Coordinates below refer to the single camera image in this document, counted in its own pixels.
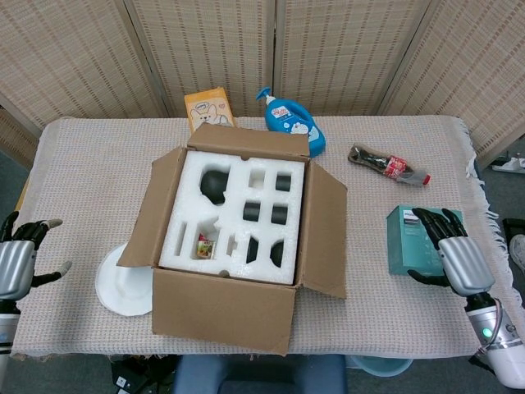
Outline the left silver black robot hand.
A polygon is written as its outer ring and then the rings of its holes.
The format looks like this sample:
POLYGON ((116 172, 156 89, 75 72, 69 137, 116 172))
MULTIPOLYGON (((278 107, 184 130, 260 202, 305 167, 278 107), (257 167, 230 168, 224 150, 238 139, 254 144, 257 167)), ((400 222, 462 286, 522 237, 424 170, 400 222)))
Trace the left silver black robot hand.
POLYGON ((55 282, 71 269, 66 261, 52 273, 34 273, 37 253, 48 232, 62 225, 59 218, 26 222, 13 231, 19 217, 11 212, 1 225, 1 301, 17 302, 26 297, 31 288, 55 282))

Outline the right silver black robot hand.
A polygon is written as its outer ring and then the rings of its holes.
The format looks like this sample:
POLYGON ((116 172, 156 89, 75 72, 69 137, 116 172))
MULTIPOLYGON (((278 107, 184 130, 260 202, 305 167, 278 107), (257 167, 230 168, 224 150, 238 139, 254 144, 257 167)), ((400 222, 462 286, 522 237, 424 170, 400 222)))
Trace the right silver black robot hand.
POLYGON ((443 273, 428 276, 411 269, 409 276, 425 285, 449 287, 465 298, 488 292, 495 278, 481 248, 468 235, 459 217, 447 208, 440 213, 414 208, 413 214, 424 226, 441 260, 443 273))

